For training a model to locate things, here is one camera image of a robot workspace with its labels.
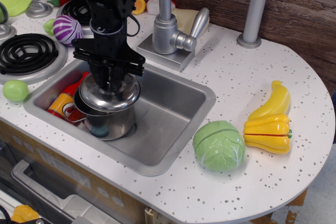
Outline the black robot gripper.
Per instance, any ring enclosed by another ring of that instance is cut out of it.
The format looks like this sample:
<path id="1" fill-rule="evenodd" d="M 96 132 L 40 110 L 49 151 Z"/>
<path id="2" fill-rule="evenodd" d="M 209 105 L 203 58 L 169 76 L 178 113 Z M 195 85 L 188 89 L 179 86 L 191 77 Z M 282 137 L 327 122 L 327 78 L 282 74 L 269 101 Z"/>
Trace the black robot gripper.
<path id="1" fill-rule="evenodd" d="M 128 73 L 143 75 L 145 58 L 128 45 L 127 26 L 112 33 L 94 31 L 93 38 L 74 39 L 72 45 L 73 56 L 88 63 L 95 83 L 102 89 L 108 87 L 108 76 L 111 90 L 118 91 Z"/>

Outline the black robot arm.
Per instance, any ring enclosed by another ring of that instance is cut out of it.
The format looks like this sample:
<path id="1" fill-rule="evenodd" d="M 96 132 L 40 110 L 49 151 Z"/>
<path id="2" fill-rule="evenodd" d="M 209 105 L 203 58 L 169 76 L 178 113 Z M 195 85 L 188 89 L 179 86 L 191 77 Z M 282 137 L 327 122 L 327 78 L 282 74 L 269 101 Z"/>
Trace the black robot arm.
<path id="1" fill-rule="evenodd" d="M 127 43 L 127 18 L 136 0 L 86 0 L 91 11 L 91 39 L 74 39 L 74 57 L 87 61 L 95 83 L 117 91 L 126 74 L 143 74 L 145 58 Z"/>

